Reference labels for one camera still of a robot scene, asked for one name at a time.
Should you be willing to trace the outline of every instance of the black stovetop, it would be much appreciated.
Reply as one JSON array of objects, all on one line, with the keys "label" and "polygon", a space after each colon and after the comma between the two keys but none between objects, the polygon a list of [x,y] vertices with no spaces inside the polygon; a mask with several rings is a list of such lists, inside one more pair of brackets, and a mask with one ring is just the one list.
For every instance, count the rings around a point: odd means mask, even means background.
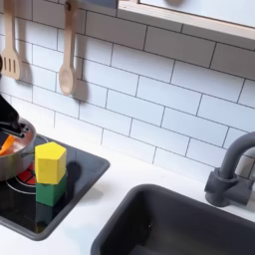
[{"label": "black stovetop", "polygon": [[[36,145],[44,142],[38,135]],[[56,142],[67,149],[68,187],[54,207],[36,202],[33,165],[0,182],[0,224],[33,240],[48,237],[110,166],[101,157]]]}]

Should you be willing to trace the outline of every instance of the red burner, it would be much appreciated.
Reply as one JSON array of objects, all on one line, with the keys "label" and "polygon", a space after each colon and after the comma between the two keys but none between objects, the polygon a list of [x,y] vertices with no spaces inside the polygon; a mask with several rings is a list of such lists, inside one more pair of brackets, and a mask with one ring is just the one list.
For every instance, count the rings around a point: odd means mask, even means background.
[{"label": "red burner", "polygon": [[18,176],[18,179],[23,183],[35,185],[36,184],[36,176],[35,176],[35,172],[34,172],[34,163],[32,163],[26,171],[22,172]]}]

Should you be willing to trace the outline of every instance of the black sink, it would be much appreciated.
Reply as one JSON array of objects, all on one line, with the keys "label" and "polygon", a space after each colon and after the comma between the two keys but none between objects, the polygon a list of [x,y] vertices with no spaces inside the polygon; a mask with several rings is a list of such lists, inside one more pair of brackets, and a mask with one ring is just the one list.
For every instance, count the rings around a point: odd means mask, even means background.
[{"label": "black sink", "polygon": [[255,254],[255,223],[155,185],[132,189],[92,255]]}]

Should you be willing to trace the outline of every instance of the orange toy food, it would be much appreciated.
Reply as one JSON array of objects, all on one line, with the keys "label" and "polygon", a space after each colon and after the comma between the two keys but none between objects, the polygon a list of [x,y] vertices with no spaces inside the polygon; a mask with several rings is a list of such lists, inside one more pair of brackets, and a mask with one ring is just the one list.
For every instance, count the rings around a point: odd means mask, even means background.
[{"label": "orange toy food", "polygon": [[2,145],[2,148],[0,149],[0,155],[3,154],[14,142],[15,137],[13,135],[9,135],[4,144]]}]

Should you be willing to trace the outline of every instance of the tile backsplash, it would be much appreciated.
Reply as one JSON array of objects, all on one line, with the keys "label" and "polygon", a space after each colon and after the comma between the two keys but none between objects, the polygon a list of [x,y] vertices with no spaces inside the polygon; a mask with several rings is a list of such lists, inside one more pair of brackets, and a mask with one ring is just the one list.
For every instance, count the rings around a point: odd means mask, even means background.
[{"label": "tile backsplash", "polygon": [[[80,4],[75,68],[63,96],[63,0],[16,0],[19,82],[0,92],[21,117],[65,129],[205,181],[226,149],[255,130],[255,41],[124,11]],[[0,0],[0,51],[4,49]],[[255,150],[237,173],[253,174]]]}]

